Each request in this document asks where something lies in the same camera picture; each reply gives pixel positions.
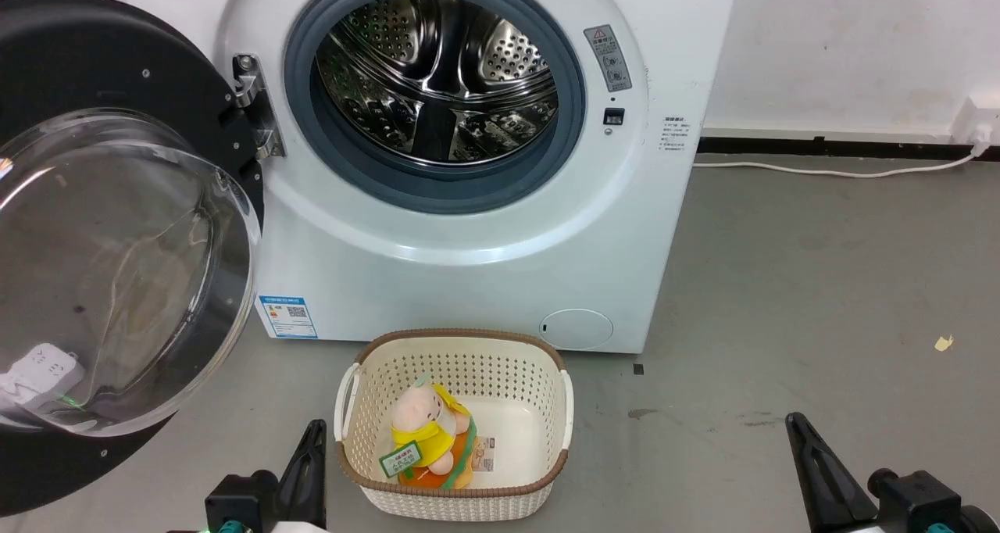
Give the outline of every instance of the gray rubber seal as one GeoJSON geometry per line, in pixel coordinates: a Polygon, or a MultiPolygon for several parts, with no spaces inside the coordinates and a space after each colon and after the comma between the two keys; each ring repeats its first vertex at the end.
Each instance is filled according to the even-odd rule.
{"type": "Polygon", "coordinates": [[[583,128],[586,92],[576,53],[552,17],[534,0],[467,0],[510,20],[539,47],[559,98],[554,124],[539,140],[507,159],[483,166],[407,163],[351,127],[326,94],[314,66],[330,28],[374,0],[312,0],[289,35],[285,53],[288,102],[316,155],[373,197],[425,213],[479,213],[524,198],[554,176],[583,128]]]}

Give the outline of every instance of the white wall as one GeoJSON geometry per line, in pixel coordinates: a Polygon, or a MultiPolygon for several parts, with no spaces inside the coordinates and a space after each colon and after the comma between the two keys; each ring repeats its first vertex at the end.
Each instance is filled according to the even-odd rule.
{"type": "Polygon", "coordinates": [[[1000,0],[736,0],[704,135],[947,142],[1000,91],[1000,0]]]}

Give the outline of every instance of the gray floor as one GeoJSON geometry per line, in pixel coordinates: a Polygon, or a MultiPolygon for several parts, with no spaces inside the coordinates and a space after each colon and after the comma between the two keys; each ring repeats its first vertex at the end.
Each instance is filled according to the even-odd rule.
{"type": "MultiPolygon", "coordinates": [[[[998,188],[997,163],[872,181],[694,173],[646,353],[566,356],[569,464],[535,516],[483,530],[804,531],[781,423],[791,411],[862,481],[879,467],[928,469],[1000,513],[998,188]],[[935,351],[950,334],[953,347],[935,351]]],[[[223,475],[280,473],[305,424],[332,419],[358,349],[272,342],[253,320],[147,447],[0,531],[202,528],[223,475]]],[[[332,531],[467,530],[383,515],[336,461],[328,472],[332,531]]]]}

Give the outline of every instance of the plush toy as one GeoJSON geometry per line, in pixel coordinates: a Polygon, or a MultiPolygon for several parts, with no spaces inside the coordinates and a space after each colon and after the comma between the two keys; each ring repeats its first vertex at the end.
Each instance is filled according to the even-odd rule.
{"type": "Polygon", "coordinates": [[[476,426],[468,409],[440,384],[420,379],[392,410],[396,449],[415,441],[420,461],[399,475],[401,484],[464,488],[472,481],[476,426]]]}

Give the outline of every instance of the power cord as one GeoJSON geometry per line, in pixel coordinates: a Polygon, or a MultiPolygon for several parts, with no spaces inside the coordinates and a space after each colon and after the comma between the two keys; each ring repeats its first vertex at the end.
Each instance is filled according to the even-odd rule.
{"type": "Polygon", "coordinates": [[[853,172],[837,172],[836,170],[800,170],[797,167],[785,167],[785,166],[774,166],[772,163],[760,163],[760,162],[721,162],[721,163],[696,163],[695,167],[760,167],[764,170],[774,170],[774,172],[785,172],[785,173],[800,173],[803,176],[835,176],[835,177],[853,177],[855,180],[872,180],[875,177],[889,177],[889,176],[899,176],[900,173],[925,173],[925,172],[941,172],[941,170],[950,170],[953,167],[961,166],[964,163],[969,162],[969,160],[977,159],[979,156],[986,152],[986,148],[990,148],[990,136],[993,134],[993,127],[989,124],[980,124],[976,127],[976,130],[972,133],[972,152],[969,152],[968,156],[963,159],[954,160],[954,162],[949,163],[939,163],[936,166],[918,166],[918,167],[903,167],[900,170],[889,170],[888,172],[878,172],[878,173],[853,173],[853,172]]]}

